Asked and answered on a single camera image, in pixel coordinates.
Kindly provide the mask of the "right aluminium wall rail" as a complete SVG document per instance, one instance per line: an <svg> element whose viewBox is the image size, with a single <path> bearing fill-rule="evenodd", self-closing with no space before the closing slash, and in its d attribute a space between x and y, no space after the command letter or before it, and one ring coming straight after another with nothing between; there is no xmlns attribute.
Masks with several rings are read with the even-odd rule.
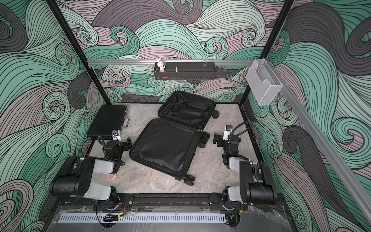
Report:
<svg viewBox="0 0 371 232"><path fill-rule="evenodd" d="M336 172L344 186L347 188L349 194L352 196L367 221L370 222L371 196L369 195L368 191L364 188L353 171L347 166L340 153L336 150L327 136L322 132L311 115L296 99L295 94L288 87L288 84L282 80L272 62L270 62L268 59L265 59L265 61L267 62L269 69L272 71L275 81L279 82L282 86L281 92L286 97L293 111L295 111L298 118L307 129L307 132L313 138L320 152L325 155L327 161L332 166L333 170Z"/></svg>

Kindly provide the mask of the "clear acrylic wall holder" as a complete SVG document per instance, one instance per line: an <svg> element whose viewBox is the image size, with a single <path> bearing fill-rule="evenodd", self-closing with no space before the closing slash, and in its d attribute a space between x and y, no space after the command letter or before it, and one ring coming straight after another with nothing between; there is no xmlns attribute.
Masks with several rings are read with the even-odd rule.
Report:
<svg viewBox="0 0 371 232"><path fill-rule="evenodd" d="M246 75L246 81L258 105L270 105L283 87L279 73L272 62L255 59Z"/></svg>

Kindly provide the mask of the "black briefcase case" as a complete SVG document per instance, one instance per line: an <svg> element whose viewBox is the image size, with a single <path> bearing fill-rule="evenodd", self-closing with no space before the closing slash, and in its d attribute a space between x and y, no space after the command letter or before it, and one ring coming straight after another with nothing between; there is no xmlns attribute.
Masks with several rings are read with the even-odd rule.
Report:
<svg viewBox="0 0 371 232"><path fill-rule="evenodd" d="M126 129L129 121L128 107L126 105L103 105L89 128L87 137L97 140L100 136L104 140L111 140L112 131Z"/></svg>

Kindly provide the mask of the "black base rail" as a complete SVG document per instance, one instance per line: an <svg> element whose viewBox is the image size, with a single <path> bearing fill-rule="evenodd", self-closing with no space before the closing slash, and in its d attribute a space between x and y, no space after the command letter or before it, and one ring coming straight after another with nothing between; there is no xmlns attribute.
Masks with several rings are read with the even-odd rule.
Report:
<svg viewBox="0 0 371 232"><path fill-rule="evenodd" d="M267 203L240 203L224 200L221 193L119 193L118 200L113 197L108 200L92 200L83 197L59 197L56 204L59 206L89 206L98 205L103 210L105 205L118 204L119 209L134 210L145 206L196 206L211 211L240 211L247 210L248 206L262 209L277 209L283 211L286 200L282 194L278 195L276 204Z"/></svg>

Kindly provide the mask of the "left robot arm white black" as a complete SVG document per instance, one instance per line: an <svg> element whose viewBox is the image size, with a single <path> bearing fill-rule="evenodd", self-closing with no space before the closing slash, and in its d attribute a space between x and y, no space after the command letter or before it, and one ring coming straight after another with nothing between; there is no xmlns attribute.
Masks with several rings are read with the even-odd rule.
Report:
<svg viewBox="0 0 371 232"><path fill-rule="evenodd" d="M116 175L119 168L125 165L122 155L131 149L131 139L127 138L124 142L110 140L105 143L99 136L98 141L102 145L104 157L68 158L49 185L51 195L119 202L115 187L96 183L92 177L94 174Z"/></svg>

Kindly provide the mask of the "white hard-shell suitcase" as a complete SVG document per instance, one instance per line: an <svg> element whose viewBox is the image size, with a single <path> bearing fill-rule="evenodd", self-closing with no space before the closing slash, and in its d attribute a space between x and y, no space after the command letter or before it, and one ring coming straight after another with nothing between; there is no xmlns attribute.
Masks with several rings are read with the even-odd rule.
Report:
<svg viewBox="0 0 371 232"><path fill-rule="evenodd" d="M198 148L205 148L210 134L204 129L216 112L213 100L175 91L141 132L130 149L130 158L146 167L193 186L188 174Z"/></svg>

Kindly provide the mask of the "pink small toy sticker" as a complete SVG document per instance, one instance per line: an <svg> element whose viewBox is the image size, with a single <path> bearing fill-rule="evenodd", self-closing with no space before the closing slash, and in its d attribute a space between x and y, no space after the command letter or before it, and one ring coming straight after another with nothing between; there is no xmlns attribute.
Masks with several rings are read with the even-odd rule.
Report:
<svg viewBox="0 0 371 232"><path fill-rule="evenodd" d="M117 174L108 174L108 175L107 175L107 179L108 179L108 180L113 181L113 180L115 180L116 178L117 178Z"/></svg>

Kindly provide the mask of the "white bunny figurine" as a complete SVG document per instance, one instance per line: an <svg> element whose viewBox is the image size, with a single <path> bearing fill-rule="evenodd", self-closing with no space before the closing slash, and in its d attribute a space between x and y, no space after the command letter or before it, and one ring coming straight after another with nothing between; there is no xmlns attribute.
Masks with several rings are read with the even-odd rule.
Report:
<svg viewBox="0 0 371 232"><path fill-rule="evenodd" d="M159 68L159 72L165 72L165 63L162 61L162 58L157 59L157 67Z"/></svg>

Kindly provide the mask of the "black wall shelf tray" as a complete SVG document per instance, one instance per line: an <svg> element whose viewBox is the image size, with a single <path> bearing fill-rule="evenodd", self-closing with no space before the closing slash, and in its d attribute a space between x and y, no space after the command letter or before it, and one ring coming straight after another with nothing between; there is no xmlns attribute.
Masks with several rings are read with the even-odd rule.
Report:
<svg viewBox="0 0 371 232"><path fill-rule="evenodd" d="M165 72L159 72L157 62L154 76L157 80L215 79L216 66L213 62L166 62Z"/></svg>

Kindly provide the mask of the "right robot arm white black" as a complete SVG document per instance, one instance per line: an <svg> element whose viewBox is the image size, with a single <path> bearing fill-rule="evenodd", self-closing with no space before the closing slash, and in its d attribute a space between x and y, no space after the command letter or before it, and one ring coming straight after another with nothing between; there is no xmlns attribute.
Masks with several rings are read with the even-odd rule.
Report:
<svg viewBox="0 0 371 232"><path fill-rule="evenodd" d="M252 127L252 122L243 122L236 127L226 125L223 135L214 135L213 143L223 148L224 165L239 175L236 186L227 186L222 192L223 203L275 204L277 191L267 164L253 162L239 154L240 135Z"/></svg>

